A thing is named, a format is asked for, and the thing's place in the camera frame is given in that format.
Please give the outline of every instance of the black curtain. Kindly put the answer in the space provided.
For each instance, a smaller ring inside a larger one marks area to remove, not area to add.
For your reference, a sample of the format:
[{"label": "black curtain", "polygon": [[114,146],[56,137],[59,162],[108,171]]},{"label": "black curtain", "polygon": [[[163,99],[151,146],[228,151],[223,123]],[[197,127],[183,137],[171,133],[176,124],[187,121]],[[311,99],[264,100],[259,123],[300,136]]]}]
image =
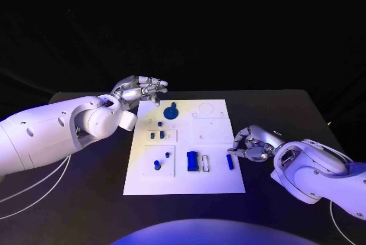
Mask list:
[{"label": "black curtain", "polygon": [[343,139],[353,133],[344,124],[357,131],[365,124],[359,9],[153,13],[134,5],[0,10],[1,119],[46,104],[55,92],[108,92],[130,75],[164,79],[169,90],[303,89],[354,154]]}]

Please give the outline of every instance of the small blue part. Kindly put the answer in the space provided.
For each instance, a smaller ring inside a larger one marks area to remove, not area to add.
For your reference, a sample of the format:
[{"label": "small blue part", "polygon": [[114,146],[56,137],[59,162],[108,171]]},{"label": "small blue part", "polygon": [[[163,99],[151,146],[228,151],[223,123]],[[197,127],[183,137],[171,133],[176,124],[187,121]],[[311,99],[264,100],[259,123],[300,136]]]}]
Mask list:
[{"label": "small blue part", "polygon": [[197,162],[197,152],[189,151],[187,152],[187,159],[189,159],[189,172],[199,171],[199,162]]},{"label": "small blue part", "polygon": [[160,166],[160,163],[159,163],[159,160],[154,161],[154,169],[156,170],[160,170],[161,166]]},{"label": "small blue part", "polygon": [[173,120],[177,117],[177,105],[171,102],[171,106],[164,109],[164,117]]},{"label": "small blue part", "polygon": [[231,154],[226,155],[226,158],[228,158],[229,169],[233,170]]}]

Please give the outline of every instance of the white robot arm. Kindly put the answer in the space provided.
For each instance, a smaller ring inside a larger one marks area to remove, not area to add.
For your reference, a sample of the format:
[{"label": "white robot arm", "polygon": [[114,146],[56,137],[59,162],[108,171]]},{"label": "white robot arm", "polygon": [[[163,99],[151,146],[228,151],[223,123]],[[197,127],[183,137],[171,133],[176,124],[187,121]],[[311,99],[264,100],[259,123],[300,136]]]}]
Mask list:
[{"label": "white robot arm", "polygon": [[[308,204],[326,197],[366,220],[366,164],[353,163],[344,154],[308,139],[284,142],[277,135],[251,125],[238,133],[228,153],[256,162],[274,156],[271,177],[293,196]],[[246,150],[238,149],[244,138]]]},{"label": "white robot arm", "polygon": [[167,82],[130,76],[110,94],[24,110],[0,122],[0,177],[40,167],[107,138],[120,126],[131,131],[137,116],[127,110],[167,92]]}]

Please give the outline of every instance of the white board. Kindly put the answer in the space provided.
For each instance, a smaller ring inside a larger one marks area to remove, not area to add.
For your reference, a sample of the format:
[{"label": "white board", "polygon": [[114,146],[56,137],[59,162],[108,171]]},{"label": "white board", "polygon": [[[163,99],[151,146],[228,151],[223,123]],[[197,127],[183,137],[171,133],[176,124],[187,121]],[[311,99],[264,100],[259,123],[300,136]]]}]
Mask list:
[{"label": "white board", "polygon": [[[179,115],[167,120],[163,111],[171,102]],[[225,100],[160,101],[160,107],[140,102],[137,116],[124,195],[245,193],[238,158],[232,156],[233,170],[226,159],[233,134]],[[187,171],[189,151],[199,153],[199,171]],[[202,156],[207,156],[209,172],[203,172]]]}]

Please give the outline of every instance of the table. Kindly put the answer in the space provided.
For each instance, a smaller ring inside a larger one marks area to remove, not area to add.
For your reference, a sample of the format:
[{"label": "table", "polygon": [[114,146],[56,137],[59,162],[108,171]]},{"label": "table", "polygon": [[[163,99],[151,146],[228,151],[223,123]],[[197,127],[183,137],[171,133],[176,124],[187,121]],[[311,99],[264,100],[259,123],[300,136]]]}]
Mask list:
[{"label": "table", "polygon": [[[50,103],[102,93],[56,93]],[[225,99],[233,133],[251,124],[342,147],[303,90],[167,92],[161,99]],[[272,161],[241,159],[245,194],[122,196],[133,132],[118,128],[71,158],[59,185],[24,212],[0,220],[3,244],[110,244],[134,231],[167,221],[225,219],[268,226],[320,244],[347,244],[333,225],[329,200],[303,203],[271,179]],[[61,162],[9,175],[0,198],[37,182]],[[3,203],[1,216],[20,210],[49,190],[62,171]],[[366,224],[334,205],[346,235],[362,244]]]}]

